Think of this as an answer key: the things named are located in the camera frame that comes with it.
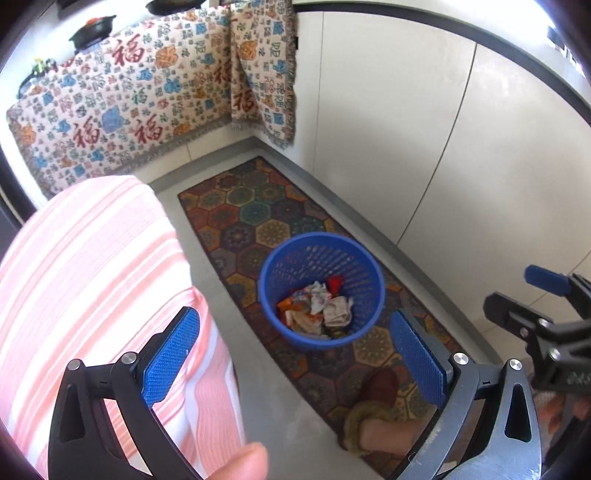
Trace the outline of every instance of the blue gripper pad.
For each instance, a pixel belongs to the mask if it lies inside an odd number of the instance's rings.
[[[528,284],[559,297],[566,297],[571,290],[570,281],[566,275],[538,267],[537,265],[527,267],[524,277]]]
[[[390,335],[423,398],[441,408],[453,378],[447,349],[425,332],[410,312],[403,310],[392,314]]]
[[[199,336],[199,314],[186,309],[144,371],[142,396],[149,408],[163,401]]]

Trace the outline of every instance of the pink striped shirt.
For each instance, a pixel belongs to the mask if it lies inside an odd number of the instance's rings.
[[[47,478],[47,442],[66,364],[139,351],[183,306],[201,331],[168,396],[154,406],[203,477],[245,443],[232,361],[154,192],[135,177],[86,180],[21,229],[0,264],[0,419]],[[145,471],[116,402],[130,463]]]

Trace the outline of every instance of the hexagon pattern rug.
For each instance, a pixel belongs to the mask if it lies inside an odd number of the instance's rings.
[[[398,308],[410,308],[421,325],[437,335],[450,352],[461,348],[383,265],[387,284],[384,310],[375,327],[352,345],[302,353],[283,339],[262,312],[256,282],[265,259],[274,248],[306,232],[326,231],[351,236],[321,206],[261,157],[205,180],[180,193],[178,198],[248,325],[301,395],[337,434],[364,379],[383,366],[393,368],[400,380],[395,407],[397,418],[414,420],[426,414],[429,405],[392,344],[390,316]],[[386,453],[372,453],[363,459],[384,478],[400,462]]]

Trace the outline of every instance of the hand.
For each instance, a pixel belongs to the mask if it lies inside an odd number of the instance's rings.
[[[262,443],[249,443],[207,480],[265,480],[268,471],[267,449]]]
[[[540,423],[548,425],[550,434],[555,434],[562,422],[562,413],[564,410],[564,395],[556,395],[550,400],[538,415]],[[573,415],[579,420],[586,420],[591,413],[591,397],[583,397],[575,402],[573,405]]]

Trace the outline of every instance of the gray floor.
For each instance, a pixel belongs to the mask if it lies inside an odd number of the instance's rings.
[[[269,450],[270,480],[381,478],[363,461],[338,447],[333,431],[302,399],[259,343],[218,279],[180,206],[177,195],[183,190],[257,155],[264,156],[276,168],[289,174],[285,163],[280,158],[274,158],[268,151],[254,148],[236,153],[240,150],[244,148],[226,149],[207,160],[197,160],[169,174],[165,181],[153,184],[152,187],[177,230],[179,241],[191,265],[193,282],[206,296],[232,355],[241,389],[246,435],[250,441],[262,442]],[[485,361],[486,355],[466,332],[458,327],[449,314],[442,311],[422,285],[370,238],[366,231],[356,226],[349,216],[314,186],[306,184],[305,179],[296,180],[293,174],[288,176],[403,281],[475,360]]]

